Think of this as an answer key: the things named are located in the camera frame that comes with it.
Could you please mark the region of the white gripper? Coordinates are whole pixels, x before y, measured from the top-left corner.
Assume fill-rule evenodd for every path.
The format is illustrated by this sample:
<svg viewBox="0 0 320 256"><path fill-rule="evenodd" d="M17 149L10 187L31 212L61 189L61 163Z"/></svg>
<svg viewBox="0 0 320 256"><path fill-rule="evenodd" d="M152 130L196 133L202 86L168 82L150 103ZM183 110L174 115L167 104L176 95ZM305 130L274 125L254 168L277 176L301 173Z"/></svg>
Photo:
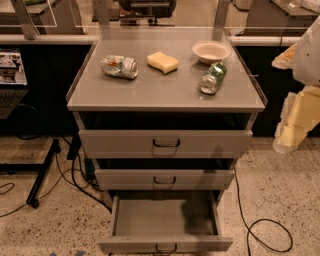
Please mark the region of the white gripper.
<svg viewBox="0 0 320 256"><path fill-rule="evenodd" d="M295 80L305 86L289 92L280 114L273 149L278 153L296 150L320 123L320 16L295 43L274 58L272 66L292 69Z"/></svg>

